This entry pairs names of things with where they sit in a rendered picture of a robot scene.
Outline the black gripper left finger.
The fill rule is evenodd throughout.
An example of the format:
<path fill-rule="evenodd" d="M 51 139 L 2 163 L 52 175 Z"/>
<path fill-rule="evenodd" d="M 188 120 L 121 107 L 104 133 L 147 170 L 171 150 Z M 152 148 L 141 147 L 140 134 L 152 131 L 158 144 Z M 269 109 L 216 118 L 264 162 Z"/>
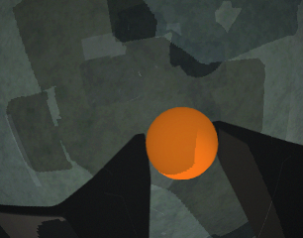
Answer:
<path fill-rule="evenodd" d="M 0 205 L 0 238 L 149 238 L 151 201 L 151 160 L 141 132 L 61 203 Z"/>

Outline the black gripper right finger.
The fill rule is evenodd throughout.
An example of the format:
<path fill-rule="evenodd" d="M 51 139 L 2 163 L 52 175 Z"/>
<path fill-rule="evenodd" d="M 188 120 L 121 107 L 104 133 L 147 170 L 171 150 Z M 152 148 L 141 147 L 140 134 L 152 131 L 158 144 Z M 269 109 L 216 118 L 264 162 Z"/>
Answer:
<path fill-rule="evenodd" d="M 255 238 L 303 238 L 303 146 L 212 120 L 218 156 Z"/>

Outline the orange ball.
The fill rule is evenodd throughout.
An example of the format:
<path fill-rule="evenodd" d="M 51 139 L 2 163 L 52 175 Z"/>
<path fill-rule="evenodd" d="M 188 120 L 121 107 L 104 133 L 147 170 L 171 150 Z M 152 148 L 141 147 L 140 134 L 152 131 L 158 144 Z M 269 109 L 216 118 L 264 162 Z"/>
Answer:
<path fill-rule="evenodd" d="M 169 179 L 203 174 L 218 154 L 218 134 L 194 108 L 176 107 L 156 116 L 148 130 L 151 165 Z"/>

